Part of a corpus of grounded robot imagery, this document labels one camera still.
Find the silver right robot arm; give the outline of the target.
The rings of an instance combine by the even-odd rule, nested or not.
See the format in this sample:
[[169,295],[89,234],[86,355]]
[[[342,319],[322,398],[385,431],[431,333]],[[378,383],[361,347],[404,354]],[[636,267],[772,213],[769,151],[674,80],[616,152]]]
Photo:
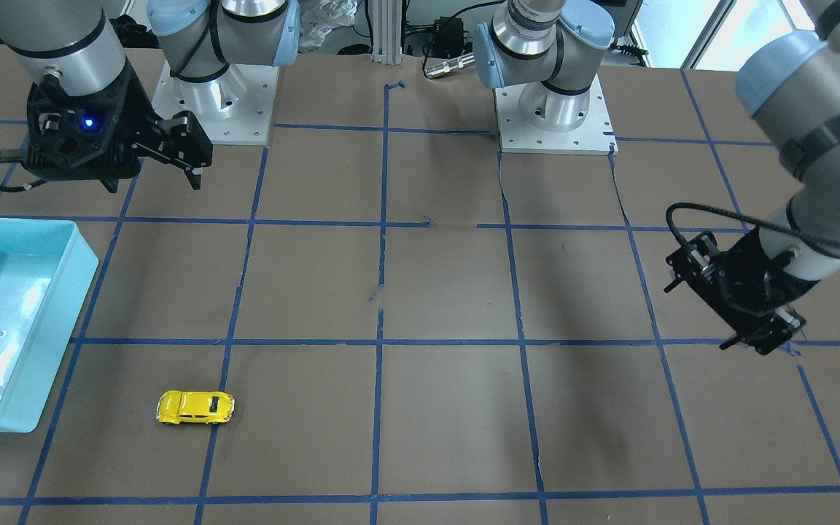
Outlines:
[[191,188],[212,166],[204,124],[248,99],[241,66],[291,66],[297,1],[150,1],[151,31],[180,110],[161,117],[103,7],[94,1],[0,1],[0,40],[33,81],[27,147],[0,150],[0,192],[100,182],[117,192],[142,159],[181,170]]

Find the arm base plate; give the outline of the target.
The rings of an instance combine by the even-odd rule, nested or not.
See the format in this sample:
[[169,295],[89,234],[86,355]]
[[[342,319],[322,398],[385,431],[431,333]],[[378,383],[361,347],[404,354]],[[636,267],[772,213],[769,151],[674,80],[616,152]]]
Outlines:
[[190,110],[214,145],[268,145],[279,67],[231,64],[222,77],[206,83],[174,79],[169,72],[164,63],[152,99],[163,119]]
[[619,152],[598,76],[587,92],[576,96],[551,92],[540,82],[497,87],[493,92],[501,152],[602,156]]

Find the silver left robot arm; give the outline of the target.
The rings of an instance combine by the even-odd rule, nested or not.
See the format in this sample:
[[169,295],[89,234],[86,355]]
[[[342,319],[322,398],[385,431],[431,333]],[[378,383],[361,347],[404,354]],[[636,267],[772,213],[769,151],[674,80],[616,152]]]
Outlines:
[[[804,2],[814,28],[764,44],[734,92],[802,189],[769,219],[679,202],[664,218],[679,248],[670,288],[686,283],[732,330],[721,348],[766,355],[800,332],[794,308],[840,270],[840,1]],[[524,119],[562,133],[583,122],[613,20],[591,1],[505,1],[472,52],[488,88],[524,86]]]

